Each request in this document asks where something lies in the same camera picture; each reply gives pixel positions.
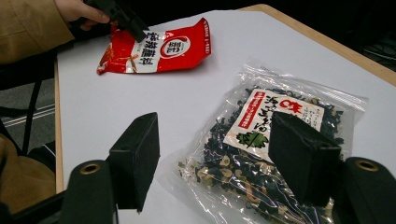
dark background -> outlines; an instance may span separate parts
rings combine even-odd
[[[189,17],[214,9],[238,9],[266,4],[331,39],[360,51],[361,47],[396,31],[394,0],[245,0],[133,1],[135,12],[148,25]]]

sleeve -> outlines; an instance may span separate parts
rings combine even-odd
[[[11,214],[56,194],[55,173],[39,161],[18,156],[16,150],[0,134],[0,203],[6,204]]]
[[[0,0],[0,64],[73,40],[53,0]]]

black device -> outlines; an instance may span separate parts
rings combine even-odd
[[[84,3],[105,12],[111,21],[117,21],[119,27],[128,31],[137,42],[146,38],[144,31],[147,25],[132,10],[132,2],[128,0],[84,0]],[[86,19],[80,18],[72,22],[73,26],[80,26]]]
[[[67,190],[14,215],[0,204],[0,223],[119,223],[118,209],[143,210],[159,158],[158,115],[153,112],[131,123],[105,161],[75,167]]]
[[[396,179],[382,164],[342,161],[332,139],[282,112],[272,116],[270,139],[269,157],[299,203],[323,206],[332,197],[335,224],[395,222]]]

green leaf illustration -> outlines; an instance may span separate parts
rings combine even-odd
[[[238,142],[248,147],[265,147],[265,143],[268,143],[268,138],[261,133],[239,133],[236,136]]]

white table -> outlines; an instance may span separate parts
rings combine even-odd
[[[236,74],[248,57],[296,77],[368,97],[369,108],[355,126],[352,155],[378,161],[396,175],[396,89],[394,83],[386,81],[387,77],[378,77],[372,73],[374,70],[363,69],[263,12],[212,11],[150,29],[191,26],[202,17],[209,22],[212,54],[191,70],[98,76],[95,69],[109,43],[108,37],[77,43],[59,53],[57,108],[62,126],[57,125],[57,135],[62,133],[62,142],[57,139],[57,144],[62,151],[57,155],[61,158],[58,176],[63,179],[58,180],[58,190],[66,189],[68,177],[77,165],[104,160],[128,125],[143,114],[158,112],[160,162],[188,146],[233,87]],[[123,224],[207,223],[156,179],[140,215],[136,211],[119,211],[119,215]]]

